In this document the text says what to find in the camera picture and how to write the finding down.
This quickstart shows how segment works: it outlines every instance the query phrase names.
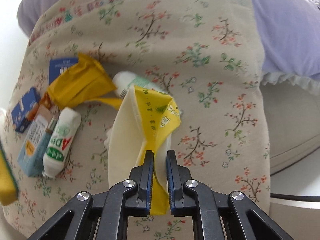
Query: floral fabric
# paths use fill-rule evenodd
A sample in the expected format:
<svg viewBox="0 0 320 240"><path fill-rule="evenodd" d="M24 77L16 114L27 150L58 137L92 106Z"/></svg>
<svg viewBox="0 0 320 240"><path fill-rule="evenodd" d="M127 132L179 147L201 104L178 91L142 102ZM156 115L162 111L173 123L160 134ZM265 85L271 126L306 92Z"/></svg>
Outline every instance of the floral fabric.
<svg viewBox="0 0 320 240"><path fill-rule="evenodd" d="M19 200L4 207L7 221L30 236L81 190L108 190L106 132L116 111L100 103L75 110L82 122L65 169L56 180L28 178L17 164L26 133L11 110L36 87L48 87L52 58L83 52L111 77L122 70L146 76L183 110L172 134L178 163L193 178L229 194L242 190L269 208L268 130L259 90L263 49L250 0L60 0L38 21L13 91L1 140L18 181ZM58 115L58 109L52 112ZM189 239L189 218L132 218L130 239Z"/></svg>

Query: white tube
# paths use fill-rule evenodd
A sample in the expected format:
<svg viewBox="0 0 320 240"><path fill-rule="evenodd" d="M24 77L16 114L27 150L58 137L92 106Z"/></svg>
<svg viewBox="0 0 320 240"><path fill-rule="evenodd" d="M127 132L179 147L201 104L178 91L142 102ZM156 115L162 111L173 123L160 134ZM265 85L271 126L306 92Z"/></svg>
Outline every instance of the white tube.
<svg viewBox="0 0 320 240"><path fill-rule="evenodd" d="M63 170L70 146L80 123L81 115L76 111L68 107L61 111L43 156L44 176L55 178Z"/></svg>

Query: yellow plastic bag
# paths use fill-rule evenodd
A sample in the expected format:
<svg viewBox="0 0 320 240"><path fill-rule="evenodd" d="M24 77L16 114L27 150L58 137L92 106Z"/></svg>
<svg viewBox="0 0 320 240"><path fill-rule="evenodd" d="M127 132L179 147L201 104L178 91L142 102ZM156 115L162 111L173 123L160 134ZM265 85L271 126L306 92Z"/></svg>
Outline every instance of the yellow plastic bag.
<svg viewBox="0 0 320 240"><path fill-rule="evenodd" d="M74 108L84 101L100 101L119 109L119 98L99 98L115 90L100 62L79 53L79 62L53 81L47 89L50 98L60 108Z"/></svg>
<svg viewBox="0 0 320 240"><path fill-rule="evenodd" d="M180 123L179 109L170 95L135 86L124 97L111 131L110 187L127 179L134 166L143 164L146 150L155 153L151 215L165 215L169 207L166 156L171 133Z"/></svg>

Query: blue label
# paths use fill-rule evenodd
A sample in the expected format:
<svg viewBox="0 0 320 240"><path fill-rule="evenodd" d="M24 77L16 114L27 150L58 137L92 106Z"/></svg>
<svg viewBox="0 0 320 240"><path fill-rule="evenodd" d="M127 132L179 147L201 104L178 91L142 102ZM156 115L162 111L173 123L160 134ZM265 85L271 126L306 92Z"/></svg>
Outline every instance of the blue label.
<svg viewBox="0 0 320 240"><path fill-rule="evenodd" d="M69 67L78 63L77 57L52 59L49 64L49 85Z"/></svg>
<svg viewBox="0 0 320 240"><path fill-rule="evenodd" d="M23 133L31 123L29 114L32 113L32 110L37 111L36 107L40 99L39 93L32 87L22 96L21 100L19 100L11 111L12 122L17 132Z"/></svg>

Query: blue box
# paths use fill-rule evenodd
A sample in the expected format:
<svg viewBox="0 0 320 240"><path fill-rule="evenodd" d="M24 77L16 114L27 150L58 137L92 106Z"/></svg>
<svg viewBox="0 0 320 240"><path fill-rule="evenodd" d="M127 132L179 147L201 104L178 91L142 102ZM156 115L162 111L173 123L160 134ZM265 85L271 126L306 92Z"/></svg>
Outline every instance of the blue box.
<svg viewBox="0 0 320 240"><path fill-rule="evenodd" d="M41 176L43 156L57 119L44 106L39 106L21 147L17 162L28 177Z"/></svg>
<svg viewBox="0 0 320 240"><path fill-rule="evenodd" d="M39 108L41 97L34 87L25 93L11 112L13 127L23 133L32 122Z"/></svg>
<svg viewBox="0 0 320 240"><path fill-rule="evenodd" d="M49 63L49 85L69 67L78 63L77 57L52 59Z"/></svg>

